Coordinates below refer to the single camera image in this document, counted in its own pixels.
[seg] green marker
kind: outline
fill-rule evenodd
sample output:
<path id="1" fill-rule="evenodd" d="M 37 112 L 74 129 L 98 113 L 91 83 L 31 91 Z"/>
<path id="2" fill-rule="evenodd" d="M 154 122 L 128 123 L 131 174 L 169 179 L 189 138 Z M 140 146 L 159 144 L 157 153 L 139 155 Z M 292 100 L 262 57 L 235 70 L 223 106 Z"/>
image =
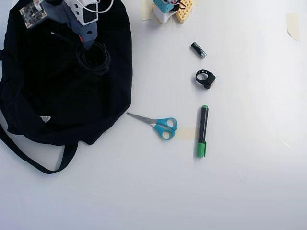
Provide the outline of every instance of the green marker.
<path id="1" fill-rule="evenodd" d="M 201 108 L 201 125 L 200 125 L 200 135 L 198 138 L 198 145 L 197 145 L 197 156 L 198 157 L 205 157 L 206 156 L 206 131 L 207 131 L 207 121 L 208 121 L 208 106 L 204 105 Z"/>

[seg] bag handle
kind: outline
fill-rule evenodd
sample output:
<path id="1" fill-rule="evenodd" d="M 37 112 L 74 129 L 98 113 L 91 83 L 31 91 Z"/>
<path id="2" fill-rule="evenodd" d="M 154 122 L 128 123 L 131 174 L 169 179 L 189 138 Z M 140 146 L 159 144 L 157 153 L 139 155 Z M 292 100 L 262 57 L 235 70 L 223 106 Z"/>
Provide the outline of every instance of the bag handle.
<path id="1" fill-rule="evenodd" d="M 62 171 L 63 169 L 65 169 L 68 164 L 70 163 L 70 161 L 72 160 L 72 158 L 74 157 L 77 148 L 78 148 L 78 142 L 74 143 L 74 144 L 69 144 L 69 145 L 65 145 L 65 149 L 64 149 L 64 154 L 63 154 L 63 159 L 61 162 L 61 165 L 59 167 L 59 169 L 52 171 L 49 169 L 46 169 L 44 166 L 40 165 L 39 163 L 37 163 L 36 161 L 34 161 L 33 159 L 29 158 L 24 152 L 22 152 L 20 150 L 20 148 L 18 148 L 18 146 L 14 143 L 14 141 L 6 134 L 6 132 L 4 131 L 3 127 L 0 125 L 0 139 L 17 155 L 19 156 L 21 159 L 23 159 L 24 161 L 28 162 L 29 164 L 31 164 L 32 166 L 34 166 L 35 168 L 37 168 L 39 171 L 46 173 L 46 174 L 53 174 L 53 173 L 57 173 Z"/>

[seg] white label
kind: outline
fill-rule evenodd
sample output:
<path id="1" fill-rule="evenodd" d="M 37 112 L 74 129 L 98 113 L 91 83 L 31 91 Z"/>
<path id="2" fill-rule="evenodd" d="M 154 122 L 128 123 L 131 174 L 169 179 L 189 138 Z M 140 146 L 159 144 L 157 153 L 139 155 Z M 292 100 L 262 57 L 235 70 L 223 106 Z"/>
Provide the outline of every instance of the white label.
<path id="1" fill-rule="evenodd" d="M 40 117 L 45 123 L 47 123 L 48 121 L 50 121 L 51 117 L 50 116 L 41 116 Z"/>

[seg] yellow component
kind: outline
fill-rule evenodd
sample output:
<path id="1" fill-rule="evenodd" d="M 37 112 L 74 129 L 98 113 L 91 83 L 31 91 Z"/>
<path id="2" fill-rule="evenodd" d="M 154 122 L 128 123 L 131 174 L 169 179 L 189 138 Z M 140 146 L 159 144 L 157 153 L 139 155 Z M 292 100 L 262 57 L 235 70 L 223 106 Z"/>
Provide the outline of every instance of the yellow component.
<path id="1" fill-rule="evenodd" d="M 186 8 L 179 9 L 176 13 L 176 16 L 180 23 L 184 23 L 193 9 L 193 1 L 192 0 L 181 0 L 181 2 L 186 5 Z"/>

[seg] black bag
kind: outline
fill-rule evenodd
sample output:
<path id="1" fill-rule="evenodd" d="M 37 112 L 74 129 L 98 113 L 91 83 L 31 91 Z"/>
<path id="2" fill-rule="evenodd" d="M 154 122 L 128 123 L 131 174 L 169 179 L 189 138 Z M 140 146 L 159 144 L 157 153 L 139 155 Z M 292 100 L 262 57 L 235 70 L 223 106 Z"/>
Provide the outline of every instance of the black bag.
<path id="1" fill-rule="evenodd" d="M 108 73 L 98 76 L 80 67 L 74 46 L 50 35 L 54 32 L 80 42 L 65 24 L 46 20 L 26 29 L 19 10 L 29 2 L 20 0 L 10 11 L 4 50 L 0 52 L 0 108 L 10 133 L 65 146 L 61 165 L 56 171 L 44 168 L 26 156 L 2 127 L 0 138 L 20 158 L 52 174 L 67 167 L 78 141 L 93 144 L 130 106 L 130 23 L 120 0 L 114 1 L 110 11 L 99 14 L 96 41 L 106 45 L 111 63 Z"/>

